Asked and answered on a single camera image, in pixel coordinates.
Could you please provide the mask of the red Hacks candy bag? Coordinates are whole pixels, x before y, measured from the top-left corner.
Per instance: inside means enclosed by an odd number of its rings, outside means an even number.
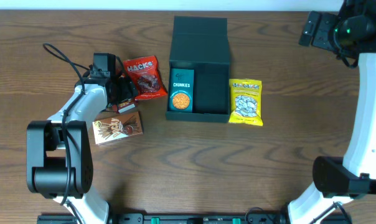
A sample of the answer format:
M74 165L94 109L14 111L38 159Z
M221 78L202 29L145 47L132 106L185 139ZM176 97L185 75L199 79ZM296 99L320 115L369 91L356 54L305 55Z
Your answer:
M139 91L135 100L151 100L167 96L155 55L124 60L123 65Z

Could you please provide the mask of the brown Pocky box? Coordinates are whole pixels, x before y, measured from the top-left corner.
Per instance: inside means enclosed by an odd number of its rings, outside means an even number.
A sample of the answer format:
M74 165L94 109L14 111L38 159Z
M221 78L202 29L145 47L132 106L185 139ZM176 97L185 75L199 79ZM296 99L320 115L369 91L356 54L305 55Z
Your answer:
M143 134L141 117L138 111L99 119L94 121L92 126L95 144L97 145Z

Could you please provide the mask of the yellow Hacks candy bag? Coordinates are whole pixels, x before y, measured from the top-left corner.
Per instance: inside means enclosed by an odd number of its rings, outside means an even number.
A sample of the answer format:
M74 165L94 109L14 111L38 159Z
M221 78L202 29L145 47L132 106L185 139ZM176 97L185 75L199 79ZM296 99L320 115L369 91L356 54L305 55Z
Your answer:
M231 113L229 123L263 126L261 118L262 81L230 79Z

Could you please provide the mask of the red Hello Panda box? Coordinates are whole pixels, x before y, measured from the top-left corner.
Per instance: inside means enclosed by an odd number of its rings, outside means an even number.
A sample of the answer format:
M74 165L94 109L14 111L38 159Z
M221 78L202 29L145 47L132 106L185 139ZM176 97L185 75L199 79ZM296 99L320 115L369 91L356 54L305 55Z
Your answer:
M135 107L135 97L139 94L139 91L128 75L122 74L118 84L120 88L119 97L110 109L115 113L124 113Z

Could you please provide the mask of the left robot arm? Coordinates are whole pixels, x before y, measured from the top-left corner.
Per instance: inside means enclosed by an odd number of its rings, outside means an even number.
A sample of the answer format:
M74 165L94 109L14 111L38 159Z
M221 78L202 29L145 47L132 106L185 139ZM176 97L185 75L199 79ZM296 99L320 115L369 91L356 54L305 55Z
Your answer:
M26 183L67 208L79 223L117 223L118 216L92 186L88 131L97 115L121 96L109 78L85 78L55 114L26 129Z

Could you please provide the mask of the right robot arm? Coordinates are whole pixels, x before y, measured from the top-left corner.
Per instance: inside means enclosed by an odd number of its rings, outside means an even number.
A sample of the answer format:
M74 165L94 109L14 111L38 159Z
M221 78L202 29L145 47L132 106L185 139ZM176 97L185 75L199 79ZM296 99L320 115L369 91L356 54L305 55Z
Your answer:
M299 44L334 53L360 78L346 153L317 157L313 182L284 215L287 223L321 223L343 204L376 195L376 0L344 1L338 14L310 12Z

